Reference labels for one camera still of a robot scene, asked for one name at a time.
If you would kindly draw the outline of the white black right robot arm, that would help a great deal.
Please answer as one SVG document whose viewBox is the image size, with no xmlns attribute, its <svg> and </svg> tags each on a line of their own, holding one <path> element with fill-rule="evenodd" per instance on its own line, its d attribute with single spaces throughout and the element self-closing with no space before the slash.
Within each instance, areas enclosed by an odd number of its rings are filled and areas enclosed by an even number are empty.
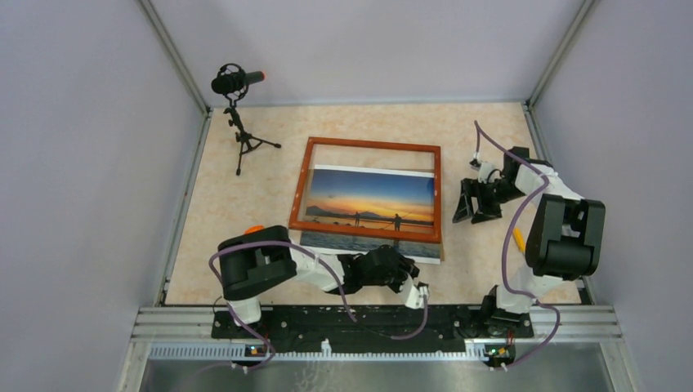
<svg viewBox="0 0 693 392">
<path fill-rule="evenodd" d="M 461 181 L 454 223 L 497 220 L 502 204 L 522 196 L 530 197 L 536 207 L 523 251 L 526 265 L 507 283 L 494 286 L 468 319 L 476 335 L 482 330 L 502 336 L 527 321 L 536 297 L 596 271 L 606 207 L 574 192 L 551 163 L 532 159 L 525 147 L 504 154 L 502 168 L 481 161 L 477 154 L 470 165 L 477 177 Z"/>
</svg>

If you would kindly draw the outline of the aluminium front rail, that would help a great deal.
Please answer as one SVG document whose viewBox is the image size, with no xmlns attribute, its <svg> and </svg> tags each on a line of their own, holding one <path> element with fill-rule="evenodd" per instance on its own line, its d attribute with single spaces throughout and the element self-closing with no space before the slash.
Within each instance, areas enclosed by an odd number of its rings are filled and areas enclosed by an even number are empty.
<svg viewBox="0 0 693 392">
<path fill-rule="evenodd" d="M 520 345 L 619 342 L 623 333 L 608 306 L 535 308 L 510 330 L 473 322 L 475 306 L 433 305 L 427 312 L 358 306 L 351 321 L 336 306 L 277 305 L 263 310 L 251 332 L 217 307 L 145 308 L 132 340 L 153 359 L 275 361 L 486 361 L 508 358 Z"/>
</svg>

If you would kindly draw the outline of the orange curved lego piece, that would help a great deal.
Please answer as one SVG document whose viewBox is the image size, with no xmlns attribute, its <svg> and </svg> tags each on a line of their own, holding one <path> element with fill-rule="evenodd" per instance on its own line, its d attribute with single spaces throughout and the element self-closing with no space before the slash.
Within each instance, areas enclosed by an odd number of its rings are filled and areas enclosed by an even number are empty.
<svg viewBox="0 0 693 392">
<path fill-rule="evenodd" d="M 249 227 L 244 231 L 244 234 L 253 234 L 259 231 L 264 230 L 266 227 L 264 225 L 254 225 L 252 227 Z"/>
</svg>

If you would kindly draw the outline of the black microphone tripod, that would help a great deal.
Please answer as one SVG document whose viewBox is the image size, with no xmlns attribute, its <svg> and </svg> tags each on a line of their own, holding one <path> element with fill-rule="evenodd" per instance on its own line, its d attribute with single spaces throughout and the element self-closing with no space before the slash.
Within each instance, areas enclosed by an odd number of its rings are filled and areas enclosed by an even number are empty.
<svg viewBox="0 0 693 392">
<path fill-rule="evenodd" d="M 247 132 L 244 128 L 239 112 L 235 106 L 229 106 L 224 108 L 223 114 L 228 114 L 230 116 L 230 119 L 228 120 L 229 126 L 235 127 L 237 129 L 237 131 L 235 132 L 235 140 L 239 144 L 237 168 L 235 171 L 235 174 L 237 176 L 241 175 L 244 155 L 247 155 L 255 151 L 261 145 L 269 145 L 277 149 L 282 148 L 282 145 L 280 143 L 274 143 L 262 138 L 258 138 L 255 137 L 252 133 Z"/>
</svg>

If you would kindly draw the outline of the yellow handled screwdriver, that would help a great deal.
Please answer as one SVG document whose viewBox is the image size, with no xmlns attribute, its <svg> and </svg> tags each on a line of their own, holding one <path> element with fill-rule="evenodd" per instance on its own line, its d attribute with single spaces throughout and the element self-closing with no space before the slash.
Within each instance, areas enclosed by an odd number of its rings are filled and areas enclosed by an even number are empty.
<svg viewBox="0 0 693 392">
<path fill-rule="evenodd" d="M 521 252 L 522 254 L 525 254 L 526 242 L 525 242 L 525 237 L 524 237 L 521 229 L 519 229 L 517 227 L 514 228 L 512 231 L 512 237 L 513 237 L 513 240 L 516 244 L 518 251 Z"/>
</svg>

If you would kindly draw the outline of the sunset photo print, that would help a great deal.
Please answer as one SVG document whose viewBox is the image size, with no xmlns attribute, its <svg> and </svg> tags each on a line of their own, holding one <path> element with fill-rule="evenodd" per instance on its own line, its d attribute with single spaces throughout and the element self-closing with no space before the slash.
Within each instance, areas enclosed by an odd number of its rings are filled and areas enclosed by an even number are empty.
<svg viewBox="0 0 693 392">
<path fill-rule="evenodd" d="M 439 265 L 443 260 L 439 243 L 392 237 L 432 234 L 434 203 L 431 171 L 317 165 L 307 182 L 299 220 L 338 231 L 304 231 L 300 244 L 332 254 L 365 253 L 390 245 L 418 263 Z"/>
</svg>

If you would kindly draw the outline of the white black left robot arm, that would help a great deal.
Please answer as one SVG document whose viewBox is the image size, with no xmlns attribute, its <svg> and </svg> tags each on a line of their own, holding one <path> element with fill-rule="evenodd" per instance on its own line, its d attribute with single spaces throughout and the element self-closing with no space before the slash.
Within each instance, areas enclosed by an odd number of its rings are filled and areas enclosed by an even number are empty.
<svg viewBox="0 0 693 392">
<path fill-rule="evenodd" d="M 231 327 L 252 337 L 262 327 L 259 296 L 296 280 L 328 294 L 346 297 L 364 287 L 388 287 L 412 310 L 424 310 L 430 292 L 418 282 L 414 260 L 382 245 L 366 253 L 325 254 L 297 245 L 281 225 L 227 239 L 209 259 L 209 267 L 230 307 Z"/>
</svg>

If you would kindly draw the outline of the red wooden photo frame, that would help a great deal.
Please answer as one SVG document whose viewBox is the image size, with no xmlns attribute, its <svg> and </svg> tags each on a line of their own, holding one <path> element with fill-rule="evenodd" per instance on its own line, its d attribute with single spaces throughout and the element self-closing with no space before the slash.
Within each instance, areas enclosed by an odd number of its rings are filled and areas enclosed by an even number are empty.
<svg viewBox="0 0 693 392">
<path fill-rule="evenodd" d="M 372 140 L 348 140 L 312 136 L 306 143 L 288 226 L 302 231 L 336 233 L 331 225 L 299 220 L 302 198 L 311 170 L 317 165 L 430 171 L 435 177 L 434 224 L 432 234 L 393 234 L 393 238 L 425 243 L 442 241 L 442 160 L 435 145 L 416 145 Z"/>
</svg>

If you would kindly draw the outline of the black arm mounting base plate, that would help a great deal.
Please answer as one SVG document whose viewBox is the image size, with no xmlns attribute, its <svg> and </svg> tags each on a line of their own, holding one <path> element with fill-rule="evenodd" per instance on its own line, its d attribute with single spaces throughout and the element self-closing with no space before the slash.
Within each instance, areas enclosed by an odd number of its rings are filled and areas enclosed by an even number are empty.
<svg viewBox="0 0 693 392">
<path fill-rule="evenodd" d="M 214 314 L 214 339 L 267 339 L 280 354 L 313 353 L 327 341 L 337 354 L 425 354 L 463 352 L 474 338 L 501 342 L 531 338 L 529 316 L 491 318 L 474 305 L 356 305 L 350 318 L 341 306 L 275 305 L 246 331 L 227 310 Z"/>
</svg>

